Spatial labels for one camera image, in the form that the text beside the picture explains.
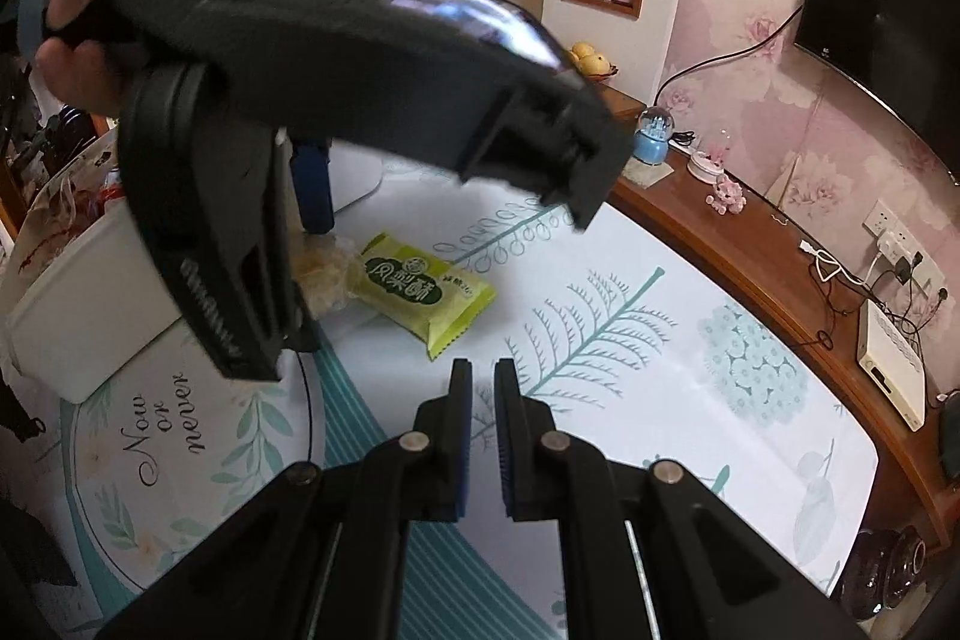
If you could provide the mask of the person's hand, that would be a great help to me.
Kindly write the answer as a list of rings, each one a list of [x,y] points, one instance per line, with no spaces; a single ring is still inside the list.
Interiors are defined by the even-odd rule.
[[[49,0],[47,24],[61,31],[75,21],[93,0]],[[125,81],[107,61],[104,47],[83,41],[76,47],[49,37],[37,49],[36,70],[47,89],[62,103],[104,117],[117,117],[124,100]]]

